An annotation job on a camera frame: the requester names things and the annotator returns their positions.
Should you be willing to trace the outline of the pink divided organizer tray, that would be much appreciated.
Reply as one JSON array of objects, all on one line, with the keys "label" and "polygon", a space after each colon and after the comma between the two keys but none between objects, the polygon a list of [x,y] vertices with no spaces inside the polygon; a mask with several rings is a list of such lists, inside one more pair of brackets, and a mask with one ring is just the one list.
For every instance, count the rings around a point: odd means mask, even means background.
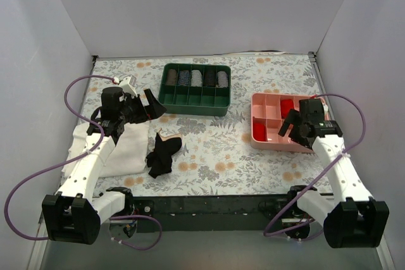
[{"label": "pink divided organizer tray", "polygon": [[[280,101],[292,99],[294,109],[299,110],[299,100],[309,99],[309,95],[271,94],[254,93],[251,97],[251,146],[260,150],[275,150],[282,152],[302,152],[311,153],[305,148],[289,138],[289,133],[284,137],[278,135],[278,131],[284,122],[280,114]],[[253,124],[262,123],[266,126],[266,142],[258,142],[253,138]]]}]

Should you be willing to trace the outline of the black underwear beige waistband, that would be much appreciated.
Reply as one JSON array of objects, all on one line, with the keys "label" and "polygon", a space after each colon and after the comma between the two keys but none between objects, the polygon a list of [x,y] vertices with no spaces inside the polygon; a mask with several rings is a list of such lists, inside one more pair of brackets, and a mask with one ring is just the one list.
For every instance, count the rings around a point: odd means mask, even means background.
[{"label": "black underwear beige waistband", "polygon": [[162,136],[161,129],[156,132],[155,145],[152,152],[146,156],[146,164],[150,169],[148,174],[156,179],[172,172],[172,157],[182,148],[180,133]]}]

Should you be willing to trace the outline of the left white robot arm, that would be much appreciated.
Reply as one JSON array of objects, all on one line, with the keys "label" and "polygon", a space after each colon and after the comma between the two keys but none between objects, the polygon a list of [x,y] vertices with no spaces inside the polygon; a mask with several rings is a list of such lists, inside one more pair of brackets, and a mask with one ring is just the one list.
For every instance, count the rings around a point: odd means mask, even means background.
[{"label": "left white robot arm", "polygon": [[72,172],[58,191],[42,201],[50,240],[91,245],[105,221],[115,216],[128,219],[134,214],[134,198],[128,188],[109,188],[97,199],[92,195],[125,125],[155,120],[166,112],[150,89],[144,93],[149,103],[146,106],[131,85],[103,89],[101,106],[90,117],[82,158],[75,161]]}]

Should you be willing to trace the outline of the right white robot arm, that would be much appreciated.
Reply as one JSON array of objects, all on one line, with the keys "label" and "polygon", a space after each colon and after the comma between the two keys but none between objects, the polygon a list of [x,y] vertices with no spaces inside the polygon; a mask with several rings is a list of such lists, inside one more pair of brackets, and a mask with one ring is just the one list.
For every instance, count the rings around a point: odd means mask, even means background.
[{"label": "right white robot arm", "polygon": [[342,130],[325,117],[320,98],[301,99],[297,110],[290,110],[279,133],[312,150],[324,165],[333,192],[333,201],[308,185],[286,202],[294,218],[309,214],[323,227],[332,248],[375,248],[380,245],[389,208],[377,201],[364,186],[345,147]]}]

